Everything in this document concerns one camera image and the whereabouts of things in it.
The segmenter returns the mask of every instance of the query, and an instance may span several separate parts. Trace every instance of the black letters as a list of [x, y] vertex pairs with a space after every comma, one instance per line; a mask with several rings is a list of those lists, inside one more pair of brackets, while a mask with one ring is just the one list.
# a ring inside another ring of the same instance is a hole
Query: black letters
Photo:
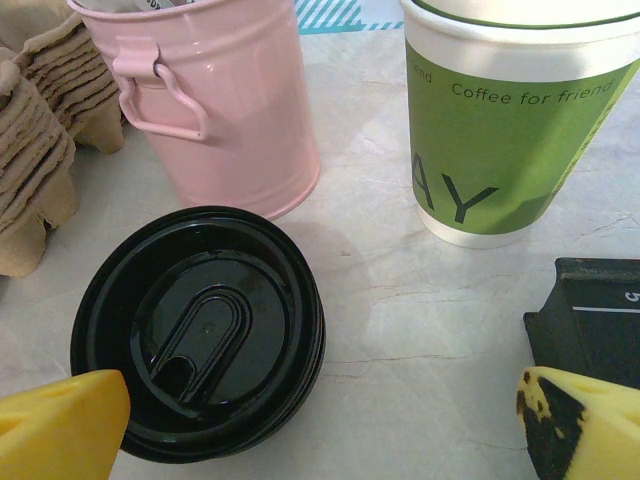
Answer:
[[455, 202], [456, 207], [458, 207], [456, 210], [456, 222], [458, 223], [464, 223], [464, 217], [467, 214], [467, 210], [469, 210], [474, 205], [477, 205], [482, 200], [484, 200], [485, 198], [489, 197], [490, 195], [498, 191], [498, 189], [495, 187], [487, 187], [483, 191], [481, 191], [478, 195], [473, 197], [471, 200], [468, 200], [467, 202], [462, 203], [462, 200], [460, 199], [460, 195], [458, 195], [458, 191], [456, 190], [456, 187], [453, 184], [453, 180], [451, 180], [451, 177], [443, 173], [442, 178], [444, 179], [444, 183], [447, 185], [447, 188], [449, 189], [451, 198], [453, 198], [453, 201]]
[[[419, 177], [416, 176], [416, 167], [419, 169]], [[413, 179], [416, 182], [416, 185], [418, 185], [422, 189], [425, 196], [427, 197], [427, 205], [429, 205], [429, 208], [431, 210], [435, 210], [433, 206], [433, 200], [431, 200], [431, 193], [429, 193], [429, 186], [427, 185], [427, 177], [424, 174], [422, 158], [420, 158], [420, 155], [418, 155], [417, 152], [413, 156], [413, 165], [411, 166], [411, 169], [413, 170]]]

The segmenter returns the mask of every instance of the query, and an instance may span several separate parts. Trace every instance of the white marble surface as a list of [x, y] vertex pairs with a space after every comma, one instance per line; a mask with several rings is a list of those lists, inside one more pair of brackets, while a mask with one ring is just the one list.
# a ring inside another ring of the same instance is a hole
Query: white marble surface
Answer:
[[[328, 343], [318, 383], [277, 435], [222, 460], [118, 456], [112, 478], [533, 480], [515, 417], [532, 363], [522, 314], [542, 306], [559, 256], [634, 257], [640, 245], [640, 78], [548, 213], [523, 240], [473, 251], [430, 234], [411, 191], [401, 31], [305, 37], [324, 170], [277, 221], [316, 276]], [[0, 395], [69, 374], [93, 273], [130, 233], [179, 207], [143, 137], [81, 150], [81, 207], [40, 268], [0, 279]]]

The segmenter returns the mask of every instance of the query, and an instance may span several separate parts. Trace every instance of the paper coffee cup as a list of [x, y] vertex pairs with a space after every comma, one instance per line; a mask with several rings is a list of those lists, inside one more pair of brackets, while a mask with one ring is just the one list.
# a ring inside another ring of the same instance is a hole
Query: paper coffee cup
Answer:
[[505, 245], [543, 214], [640, 66], [640, 17], [499, 28], [401, 4], [420, 217], [457, 245]]

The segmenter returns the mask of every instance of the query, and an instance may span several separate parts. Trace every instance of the pink bucket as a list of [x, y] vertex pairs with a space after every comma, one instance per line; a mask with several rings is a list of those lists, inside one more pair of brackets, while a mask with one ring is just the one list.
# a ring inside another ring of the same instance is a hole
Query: pink bucket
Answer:
[[292, 0], [201, 0], [76, 10], [182, 202], [275, 218], [313, 190], [320, 161]]

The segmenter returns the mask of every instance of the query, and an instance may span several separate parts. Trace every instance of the black plastic lid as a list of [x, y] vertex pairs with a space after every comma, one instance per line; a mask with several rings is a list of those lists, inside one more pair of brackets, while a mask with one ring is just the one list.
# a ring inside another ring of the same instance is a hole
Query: black plastic lid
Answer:
[[124, 375], [123, 450], [193, 462], [280, 428], [313, 387], [324, 343], [295, 244], [254, 214], [200, 207], [147, 225], [102, 265], [76, 316], [71, 371]]

